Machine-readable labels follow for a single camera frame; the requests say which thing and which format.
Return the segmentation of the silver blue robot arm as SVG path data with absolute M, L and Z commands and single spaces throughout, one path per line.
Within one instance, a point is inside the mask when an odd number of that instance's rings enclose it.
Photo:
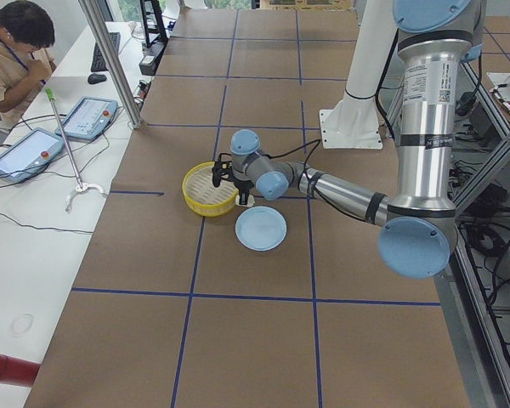
M 327 149 L 378 149 L 377 92 L 386 65 L 405 65 L 394 197 L 352 184 L 302 162 L 277 162 L 251 130 L 233 134 L 231 161 L 215 170 L 246 202 L 251 191 L 274 200 L 296 188 L 345 215 L 381 227 L 377 248 L 394 272 L 424 279 L 441 272 L 456 247 L 455 205 L 447 195 L 454 144 L 459 65 L 480 56 L 483 1 L 370 1 L 360 25 L 343 98 L 320 112 Z

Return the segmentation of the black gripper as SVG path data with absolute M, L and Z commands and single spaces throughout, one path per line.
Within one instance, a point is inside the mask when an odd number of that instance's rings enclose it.
M 252 189 L 252 181 L 250 180 L 235 180 L 234 186 L 238 189 L 238 205 L 241 207 L 250 206 L 250 191 Z

